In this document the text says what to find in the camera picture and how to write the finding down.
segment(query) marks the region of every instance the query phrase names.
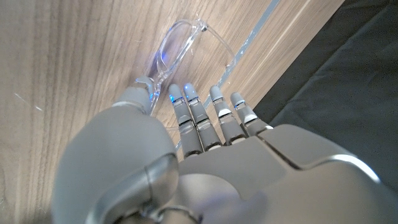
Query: black cloth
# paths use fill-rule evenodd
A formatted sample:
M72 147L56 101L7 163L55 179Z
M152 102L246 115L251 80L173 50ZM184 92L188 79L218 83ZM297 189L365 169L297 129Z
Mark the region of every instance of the black cloth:
M345 1L254 111L336 142L398 192L398 1Z

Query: wood grain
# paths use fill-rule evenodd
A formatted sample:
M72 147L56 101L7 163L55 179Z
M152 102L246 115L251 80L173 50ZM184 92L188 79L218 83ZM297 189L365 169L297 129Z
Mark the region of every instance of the wood grain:
M1 1L0 223L50 221L67 142L146 72L176 20L202 18L237 52L270 2ZM281 0L225 95L240 91L254 106L341 2ZM198 91L218 81L202 76Z

